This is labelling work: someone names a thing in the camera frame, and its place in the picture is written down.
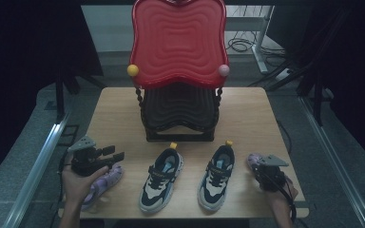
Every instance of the person's hand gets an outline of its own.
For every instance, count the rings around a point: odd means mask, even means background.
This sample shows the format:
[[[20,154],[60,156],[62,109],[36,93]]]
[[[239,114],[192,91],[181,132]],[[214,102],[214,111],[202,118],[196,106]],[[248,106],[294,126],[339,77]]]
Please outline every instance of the person's hand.
[[[105,166],[88,177],[74,173],[70,165],[66,165],[62,172],[62,182],[65,188],[66,202],[81,204],[90,192],[91,184],[108,172]]]
[[[298,190],[293,186],[292,181],[286,177],[286,184],[283,187],[283,190],[292,197],[292,200],[295,200],[298,195]],[[290,228],[293,227],[293,222],[290,219],[290,207],[287,201],[287,198],[283,196],[280,191],[277,192],[265,192],[266,200],[268,205],[270,206],[275,221],[278,224],[279,228]]]

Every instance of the sneaker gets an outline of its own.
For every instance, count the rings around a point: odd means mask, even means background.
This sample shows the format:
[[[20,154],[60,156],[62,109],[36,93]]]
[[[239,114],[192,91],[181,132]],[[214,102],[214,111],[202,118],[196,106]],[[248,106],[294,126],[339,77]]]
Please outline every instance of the sneaker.
[[[219,147],[206,167],[198,188],[198,202],[206,210],[219,210],[226,199],[227,183],[235,161],[231,145],[231,141],[226,141],[226,145]]]
[[[143,212],[156,213],[170,201],[174,181],[183,170],[183,157],[177,153],[176,146],[172,143],[149,167],[149,177],[139,200]]]
[[[90,186],[90,193],[82,204],[82,211],[89,209],[97,199],[109,188],[114,186],[123,176],[124,169],[118,163],[114,163],[108,173],[95,180]]]

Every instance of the shoe strap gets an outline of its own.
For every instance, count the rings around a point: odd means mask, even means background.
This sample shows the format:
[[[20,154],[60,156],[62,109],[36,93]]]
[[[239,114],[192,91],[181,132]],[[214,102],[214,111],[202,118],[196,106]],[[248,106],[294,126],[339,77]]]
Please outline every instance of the shoe strap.
[[[164,172],[156,169],[155,166],[153,166],[153,165],[150,165],[149,166],[148,172],[154,178],[168,179],[168,180],[173,179],[174,178],[174,175],[176,173],[175,171],[173,171],[171,173],[164,173]]]
[[[218,175],[221,177],[230,178],[232,175],[232,170],[227,169],[221,169],[218,168],[215,164],[213,164],[211,161],[208,163],[208,166],[206,167],[206,171],[210,170],[214,175]]]

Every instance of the yellow ball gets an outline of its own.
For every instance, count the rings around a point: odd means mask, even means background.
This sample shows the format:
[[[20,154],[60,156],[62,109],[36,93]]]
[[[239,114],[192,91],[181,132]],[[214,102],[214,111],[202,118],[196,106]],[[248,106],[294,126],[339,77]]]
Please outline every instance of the yellow ball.
[[[128,73],[129,76],[135,77],[139,73],[138,66],[129,65],[128,68],[126,69],[126,72]]]

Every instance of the gray carpet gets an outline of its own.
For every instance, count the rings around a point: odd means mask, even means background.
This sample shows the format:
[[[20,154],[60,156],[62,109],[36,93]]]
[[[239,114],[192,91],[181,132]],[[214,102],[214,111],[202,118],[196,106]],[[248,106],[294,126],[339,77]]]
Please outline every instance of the gray carpet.
[[[100,53],[105,76],[94,76],[107,86],[132,86],[125,73],[127,53]],[[231,56],[231,75],[226,86],[248,86],[263,76],[251,55]],[[85,135],[101,89],[78,78],[81,92],[78,95],[66,94],[66,103],[73,102],[73,111],[67,125],[68,133],[79,128],[76,138]],[[274,114],[281,125],[282,137],[291,153],[294,168],[298,174],[303,193],[310,207],[310,215],[298,220],[297,227],[362,227],[355,210],[345,195],[343,187],[336,176],[335,169],[329,163],[323,148],[308,121],[298,100],[294,81],[274,92],[268,97]],[[42,89],[37,97],[37,106],[28,124],[0,166],[0,227],[23,186],[29,170],[34,164],[46,137],[56,118],[55,110],[47,107],[53,102],[54,86]],[[347,132],[331,111],[329,103],[324,103],[321,111],[324,130],[333,147],[348,171],[355,188],[365,200],[365,152],[355,139]],[[48,167],[36,194],[33,196],[21,227],[57,227],[56,216],[58,197],[60,195],[58,163],[67,149],[70,137],[60,140],[48,163]],[[106,227],[112,227],[116,221],[106,220]],[[161,221],[162,227],[167,221]],[[192,221],[190,227],[203,227],[202,221]],[[132,227],[134,222],[119,221],[118,227]],[[231,227],[275,227],[271,218],[228,220]]]

